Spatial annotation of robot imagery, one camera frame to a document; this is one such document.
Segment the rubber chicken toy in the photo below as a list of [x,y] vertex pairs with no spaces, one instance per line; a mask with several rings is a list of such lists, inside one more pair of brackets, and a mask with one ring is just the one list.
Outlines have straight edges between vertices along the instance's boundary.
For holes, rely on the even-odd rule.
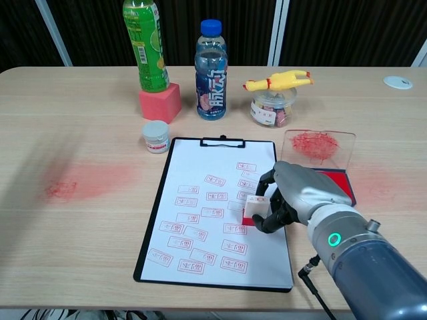
[[[298,79],[297,75],[306,76],[309,79]],[[243,85],[248,91],[257,91],[257,90],[273,90],[273,91],[282,91],[299,85],[312,85],[314,83],[313,79],[310,79],[310,72],[303,70],[289,70],[282,73],[274,73],[271,77],[254,81],[248,80],[246,84]]]

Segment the green indicator light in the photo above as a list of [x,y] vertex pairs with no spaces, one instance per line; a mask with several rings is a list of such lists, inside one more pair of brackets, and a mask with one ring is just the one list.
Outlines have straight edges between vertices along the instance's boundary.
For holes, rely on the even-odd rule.
[[328,243],[331,247],[335,247],[337,245],[339,245],[341,242],[341,235],[339,233],[331,233],[330,236],[328,237]]

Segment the black clipboard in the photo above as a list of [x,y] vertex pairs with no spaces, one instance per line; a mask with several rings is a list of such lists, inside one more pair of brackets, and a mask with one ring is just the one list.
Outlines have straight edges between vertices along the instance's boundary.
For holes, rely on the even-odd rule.
[[[272,147],[274,150],[274,161],[277,161],[277,155],[276,155],[276,146],[274,142],[272,141],[255,141],[255,140],[243,140],[243,139],[228,139],[225,135],[220,136],[220,138],[211,138],[211,137],[204,137],[204,138],[191,138],[191,137],[176,137],[172,140],[171,146],[169,148],[169,152],[167,155],[167,159],[165,162],[165,167],[163,169],[163,173],[161,175],[161,179],[159,182],[159,187],[155,196],[155,201],[153,204],[153,209],[151,210],[151,215],[148,221],[147,230],[145,232],[142,246],[138,255],[137,263],[135,266],[135,270],[133,272],[133,279],[137,282],[142,283],[163,283],[163,284],[169,284],[169,285],[186,285],[186,286],[194,286],[194,287],[215,287],[215,288],[224,288],[224,289],[242,289],[242,290],[251,290],[251,291],[272,291],[272,292],[282,292],[287,293],[292,289],[292,285],[288,288],[274,288],[274,287],[252,287],[252,286],[241,286],[241,285],[214,285],[214,284],[206,284],[206,283],[190,283],[190,282],[179,282],[179,281],[158,281],[158,280],[149,280],[149,279],[141,279],[141,274],[144,268],[145,264],[145,258],[147,256],[147,252],[149,249],[149,244],[151,241],[151,236],[153,234],[153,228],[155,225],[155,221],[157,218],[157,212],[159,209],[159,204],[161,201],[161,197],[163,194],[163,189],[165,187],[165,181],[167,178],[167,173],[169,171],[169,166],[171,163],[171,158],[173,155],[173,150],[175,147],[175,142],[177,140],[196,140],[199,141],[200,147],[225,147],[225,148],[237,148],[237,149],[244,149],[246,148],[246,145],[248,142],[262,142],[262,143],[272,143]],[[288,259],[289,259],[289,266],[290,269],[290,258],[289,258],[289,250],[288,250],[288,243],[286,242],[286,251],[288,252]]]

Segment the paper sheet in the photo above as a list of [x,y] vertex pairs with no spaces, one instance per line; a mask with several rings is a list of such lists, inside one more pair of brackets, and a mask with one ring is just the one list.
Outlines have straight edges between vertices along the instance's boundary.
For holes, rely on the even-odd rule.
[[290,289],[284,230],[242,225],[247,195],[274,163],[271,142],[238,149],[176,139],[141,280]]

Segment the blue bottle cap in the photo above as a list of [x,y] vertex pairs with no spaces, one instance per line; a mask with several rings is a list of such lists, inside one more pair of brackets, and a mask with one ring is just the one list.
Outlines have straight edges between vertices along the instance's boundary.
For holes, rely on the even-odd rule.
[[222,32],[221,21],[215,19],[203,20],[200,23],[200,31],[202,35],[220,35]]

